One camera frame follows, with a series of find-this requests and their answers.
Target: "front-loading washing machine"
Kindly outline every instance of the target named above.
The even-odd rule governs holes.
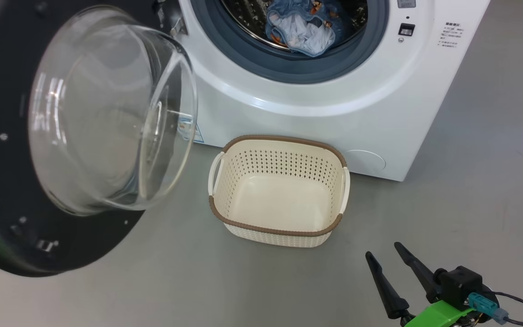
[[[0,268],[102,257],[193,142],[313,139],[403,180],[488,0],[341,3],[346,38],[311,58],[264,38],[267,0],[0,0]]]

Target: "teal connector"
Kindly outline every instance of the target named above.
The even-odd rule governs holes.
[[[499,308],[496,302],[493,302],[492,300],[481,296],[476,292],[470,294],[467,298],[467,301],[469,302],[470,308],[492,317],[496,323],[499,323],[500,325],[507,323],[505,318],[508,317],[508,312],[502,308]]]

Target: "brown basket rim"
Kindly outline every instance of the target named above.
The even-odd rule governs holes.
[[[319,147],[322,149],[326,149],[328,151],[331,151],[338,157],[340,160],[340,163],[342,164],[342,167],[346,167],[346,160],[344,159],[343,155],[332,147],[331,145],[328,145],[326,143],[317,142],[317,141],[311,141],[309,139],[298,139],[296,137],[286,137],[286,136],[274,136],[274,135],[244,135],[236,137],[235,139],[232,139],[225,147],[223,147],[222,151],[224,153],[227,153],[227,151],[235,145],[236,143],[239,143],[241,141],[247,141],[250,139],[261,139],[264,141],[282,141],[282,142],[291,142],[291,143],[299,143],[304,145],[311,145],[313,147]],[[324,234],[328,234],[329,232],[332,232],[336,226],[340,223],[340,220],[342,220],[342,213],[339,213],[336,216],[336,219],[330,224],[328,227],[324,228],[323,230],[318,230],[316,232],[297,232],[293,230],[280,230],[280,229],[273,229],[273,228],[264,228],[259,226],[253,226],[248,225],[246,223],[236,222],[232,221],[226,217],[224,217],[219,210],[215,207],[215,201],[214,197],[212,195],[209,195],[209,207],[211,207],[211,211],[217,217],[220,221],[223,223],[226,223],[227,225],[239,227],[239,228],[245,228],[249,230],[254,230],[255,232],[262,232],[262,233],[269,233],[269,234],[277,234],[277,235],[285,235],[285,236],[307,236],[307,237],[316,237],[321,236]]]

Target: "clothes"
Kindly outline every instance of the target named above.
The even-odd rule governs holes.
[[[267,9],[266,35],[316,57],[345,39],[348,21],[336,0],[274,0]]]

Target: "stainless steel drum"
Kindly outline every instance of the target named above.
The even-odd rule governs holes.
[[[274,48],[289,50],[287,46],[278,44],[266,36],[266,12],[271,0],[221,0],[221,2],[239,27],[254,39]],[[346,42],[357,36],[366,26],[369,9],[366,0],[340,0],[340,4],[352,21],[352,31],[348,33],[344,41]]]

